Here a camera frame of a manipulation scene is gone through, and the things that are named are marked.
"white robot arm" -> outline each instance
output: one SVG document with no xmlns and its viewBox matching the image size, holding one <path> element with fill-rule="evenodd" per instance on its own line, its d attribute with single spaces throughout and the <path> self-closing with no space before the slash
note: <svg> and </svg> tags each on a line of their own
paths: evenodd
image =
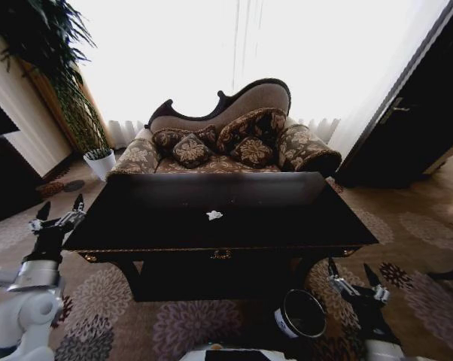
<svg viewBox="0 0 453 361">
<path fill-rule="evenodd" d="M 83 219 L 84 202 L 79 195 L 73 210 L 47 221 L 50 203 L 29 223 L 38 236 L 34 250 L 23 259 L 19 273 L 0 268 L 0 287 L 19 293 L 0 304 L 0 360 L 54 361 L 48 347 L 51 323 L 62 312 L 64 281 L 58 267 L 62 240 Z"/>
</svg>

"dark wooden door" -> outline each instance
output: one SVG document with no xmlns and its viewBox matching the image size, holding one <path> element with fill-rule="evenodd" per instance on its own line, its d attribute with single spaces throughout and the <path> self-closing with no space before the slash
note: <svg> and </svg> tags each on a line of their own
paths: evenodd
<svg viewBox="0 0 453 361">
<path fill-rule="evenodd" d="M 404 187 L 452 147 L 453 16 L 377 119 L 339 169 L 340 183 Z"/>
</svg>

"sofa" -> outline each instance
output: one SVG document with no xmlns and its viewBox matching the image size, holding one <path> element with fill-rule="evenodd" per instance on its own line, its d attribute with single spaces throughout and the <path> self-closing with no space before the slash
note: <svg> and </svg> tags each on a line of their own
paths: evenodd
<svg viewBox="0 0 453 361">
<path fill-rule="evenodd" d="M 290 90 L 278 79 L 218 92 L 215 109 L 188 117 L 160 105 L 108 178 L 150 173 L 318 171 L 332 175 L 342 158 L 307 126 L 288 116 Z"/>
</svg>

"white robot body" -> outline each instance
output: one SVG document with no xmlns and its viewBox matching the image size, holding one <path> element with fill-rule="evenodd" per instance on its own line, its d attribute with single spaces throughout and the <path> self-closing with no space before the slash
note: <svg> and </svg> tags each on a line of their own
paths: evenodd
<svg viewBox="0 0 453 361">
<path fill-rule="evenodd" d="M 61 300 L 49 290 L 30 291 L 1 303 L 0 348 L 18 345 L 1 360 L 53 361 L 54 353 L 45 345 L 61 306 Z"/>
</svg>

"green leaves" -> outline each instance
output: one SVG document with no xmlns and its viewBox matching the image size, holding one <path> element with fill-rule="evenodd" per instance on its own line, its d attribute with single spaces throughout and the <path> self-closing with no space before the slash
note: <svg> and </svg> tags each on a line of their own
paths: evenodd
<svg viewBox="0 0 453 361">
<path fill-rule="evenodd" d="M 87 152 L 86 158 L 89 160 L 98 160 L 105 158 L 111 154 L 111 149 L 109 148 L 99 148 L 99 149 L 93 149 Z"/>
<path fill-rule="evenodd" d="M 79 87 L 83 80 L 76 63 L 88 59 L 73 43 L 95 46 L 81 13 L 66 0 L 0 0 L 0 36 L 8 44 L 1 52 L 7 70 L 16 56 L 44 74 L 80 151 L 89 159 L 108 156 L 111 150 L 98 114 Z"/>
<path fill-rule="evenodd" d="M 65 0 L 1 0 L 0 36 L 8 43 L 4 61 L 17 56 L 63 83 L 74 79 L 76 62 L 87 60 L 73 43 L 95 46 L 81 13 Z"/>
</svg>

